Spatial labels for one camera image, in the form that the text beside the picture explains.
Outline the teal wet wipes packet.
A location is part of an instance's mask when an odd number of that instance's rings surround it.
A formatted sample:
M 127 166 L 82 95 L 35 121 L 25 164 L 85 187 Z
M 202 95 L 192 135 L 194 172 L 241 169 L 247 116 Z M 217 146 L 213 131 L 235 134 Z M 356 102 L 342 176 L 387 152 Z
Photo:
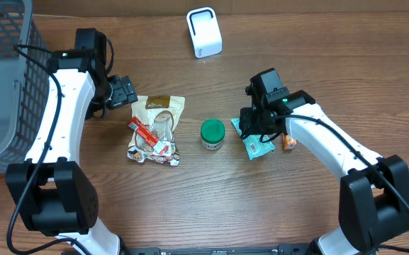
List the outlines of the teal wet wipes packet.
M 261 135 L 250 135 L 242 141 L 250 161 L 275 150 L 272 142 L 260 142 L 260 137 Z

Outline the small orange tissue pack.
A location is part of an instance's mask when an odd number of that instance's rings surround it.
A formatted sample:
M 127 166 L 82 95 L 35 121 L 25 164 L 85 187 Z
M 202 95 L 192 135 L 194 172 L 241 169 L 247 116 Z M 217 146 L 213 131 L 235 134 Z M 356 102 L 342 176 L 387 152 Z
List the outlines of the small orange tissue pack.
M 292 136 L 286 135 L 284 133 L 282 133 L 281 136 L 282 136 L 283 150 L 292 150 L 296 146 L 297 141 Z

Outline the beige snack pouch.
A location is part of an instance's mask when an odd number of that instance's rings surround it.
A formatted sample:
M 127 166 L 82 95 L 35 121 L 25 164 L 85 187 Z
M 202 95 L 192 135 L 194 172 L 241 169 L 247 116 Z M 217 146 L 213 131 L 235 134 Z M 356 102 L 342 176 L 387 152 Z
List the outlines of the beige snack pouch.
M 168 151 L 158 155 L 141 136 L 133 130 L 128 144 L 127 157 L 139 163 L 151 160 L 169 166 L 178 166 L 179 150 L 174 131 L 184 111 L 185 98 L 181 96 L 139 96 L 131 105 L 132 117 L 137 117 L 160 141 L 169 145 Z

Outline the green lid jar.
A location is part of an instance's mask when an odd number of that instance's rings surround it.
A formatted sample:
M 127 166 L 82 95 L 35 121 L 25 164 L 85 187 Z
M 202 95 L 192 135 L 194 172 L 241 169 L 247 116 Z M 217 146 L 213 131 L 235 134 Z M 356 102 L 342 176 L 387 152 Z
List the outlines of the green lid jar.
M 201 144 L 209 150 L 217 150 L 223 146 L 225 126 L 218 119 L 208 119 L 201 126 Z

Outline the red candy bar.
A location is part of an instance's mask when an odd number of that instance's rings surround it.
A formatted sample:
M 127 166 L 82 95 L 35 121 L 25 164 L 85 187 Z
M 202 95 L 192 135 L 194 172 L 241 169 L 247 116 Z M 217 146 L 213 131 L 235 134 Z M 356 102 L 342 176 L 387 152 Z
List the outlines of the red candy bar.
M 141 136 L 158 155 L 163 155 L 168 151 L 169 145 L 160 141 L 136 116 L 130 119 L 128 126 Z

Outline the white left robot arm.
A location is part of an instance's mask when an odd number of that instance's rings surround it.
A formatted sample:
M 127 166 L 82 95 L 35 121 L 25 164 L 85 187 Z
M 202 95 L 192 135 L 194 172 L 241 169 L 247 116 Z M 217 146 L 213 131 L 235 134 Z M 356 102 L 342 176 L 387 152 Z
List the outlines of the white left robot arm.
M 13 229 L 21 218 L 26 229 L 53 241 L 29 254 L 62 242 L 79 254 L 129 254 L 123 239 L 99 218 L 96 189 L 79 165 L 85 120 L 137 101 L 128 77 L 110 76 L 106 57 L 111 41 L 95 28 L 79 28 L 74 48 L 50 52 L 47 64 L 36 62 L 49 76 L 49 94 L 40 128 L 25 159 L 9 164 L 6 185 L 16 204 L 6 233 L 14 254 Z

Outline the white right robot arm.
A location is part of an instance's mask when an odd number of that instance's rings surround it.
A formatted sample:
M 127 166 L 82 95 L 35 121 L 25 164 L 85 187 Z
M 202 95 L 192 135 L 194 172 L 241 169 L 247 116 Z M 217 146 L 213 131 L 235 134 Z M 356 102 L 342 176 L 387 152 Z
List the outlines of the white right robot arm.
M 351 138 L 303 90 L 291 93 L 274 68 L 250 79 L 252 105 L 240 111 L 241 139 L 279 135 L 298 140 L 340 185 L 338 227 L 308 244 L 281 244 L 279 254 L 409 253 L 409 168 Z

